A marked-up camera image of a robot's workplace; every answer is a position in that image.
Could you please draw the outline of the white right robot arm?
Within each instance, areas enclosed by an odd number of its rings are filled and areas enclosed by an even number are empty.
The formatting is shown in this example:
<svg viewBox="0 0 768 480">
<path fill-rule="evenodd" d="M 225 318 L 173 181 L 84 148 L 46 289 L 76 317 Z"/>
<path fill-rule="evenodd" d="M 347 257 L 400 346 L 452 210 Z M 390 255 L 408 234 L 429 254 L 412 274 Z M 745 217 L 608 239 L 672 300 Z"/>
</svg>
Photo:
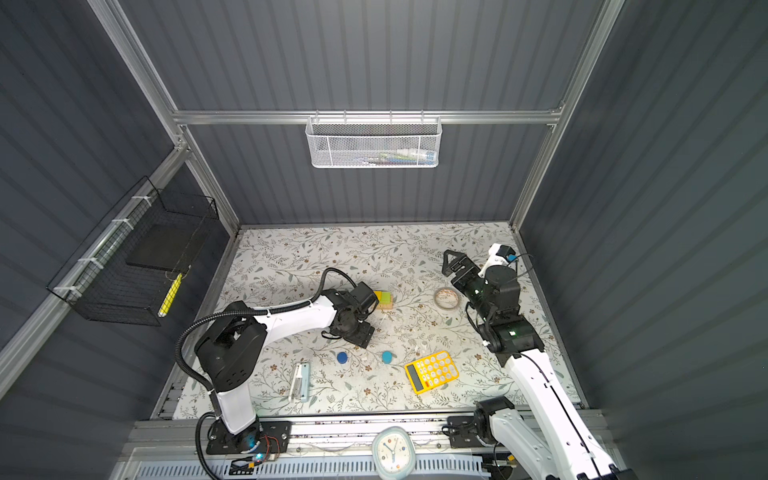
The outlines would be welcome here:
<svg viewBox="0 0 768 480">
<path fill-rule="evenodd" d="M 558 381 L 545 345 L 522 315 L 516 261 L 502 244 L 489 250 L 483 266 L 466 254 L 446 250 L 442 273 L 475 310 L 470 323 L 484 346 L 524 395 L 537 429 L 531 429 L 511 400 L 480 401 L 474 426 L 480 439 L 503 445 L 532 479 L 634 479 L 590 432 Z"/>
</svg>

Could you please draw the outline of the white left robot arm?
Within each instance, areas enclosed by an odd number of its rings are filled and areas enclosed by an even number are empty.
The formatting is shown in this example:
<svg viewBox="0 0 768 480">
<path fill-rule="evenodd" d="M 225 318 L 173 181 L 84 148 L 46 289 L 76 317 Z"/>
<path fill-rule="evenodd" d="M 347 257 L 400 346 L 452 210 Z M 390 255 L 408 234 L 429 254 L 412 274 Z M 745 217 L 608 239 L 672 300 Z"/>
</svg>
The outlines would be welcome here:
<svg viewBox="0 0 768 480">
<path fill-rule="evenodd" d="M 367 318 L 378 304 L 374 291 L 361 282 L 350 291 L 327 289 L 315 299 L 272 309 L 234 302 L 212 315 L 194 352 L 208 381 L 205 389 L 212 395 L 215 413 L 227 431 L 237 435 L 256 425 L 247 382 L 265 347 L 318 330 L 365 348 L 374 333 Z"/>
</svg>

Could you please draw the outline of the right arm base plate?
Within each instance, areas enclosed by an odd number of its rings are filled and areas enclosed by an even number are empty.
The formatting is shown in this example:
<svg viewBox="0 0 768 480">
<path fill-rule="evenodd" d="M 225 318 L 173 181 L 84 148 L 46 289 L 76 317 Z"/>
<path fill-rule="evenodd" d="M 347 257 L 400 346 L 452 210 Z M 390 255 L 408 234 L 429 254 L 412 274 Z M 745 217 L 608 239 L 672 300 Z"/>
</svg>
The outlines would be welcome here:
<svg viewBox="0 0 768 480">
<path fill-rule="evenodd" d="M 496 445 L 489 417 L 477 412 L 472 416 L 449 416 L 441 432 L 449 438 L 450 445 L 454 449 Z"/>
</svg>

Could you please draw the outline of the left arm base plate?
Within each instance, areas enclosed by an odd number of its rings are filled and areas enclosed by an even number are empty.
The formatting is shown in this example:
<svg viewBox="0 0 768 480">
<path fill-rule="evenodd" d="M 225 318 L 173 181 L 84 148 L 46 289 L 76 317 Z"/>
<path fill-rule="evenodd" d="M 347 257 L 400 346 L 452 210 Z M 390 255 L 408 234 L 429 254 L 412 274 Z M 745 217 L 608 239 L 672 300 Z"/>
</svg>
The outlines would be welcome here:
<svg viewBox="0 0 768 480">
<path fill-rule="evenodd" d="M 292 423 L 289 421 L 256 421 L 237 434 L 231 433 L 222 420 L 215 420 L 207 433 L 208 455 L 277 454 L 287 451 Z"/>
</svg>

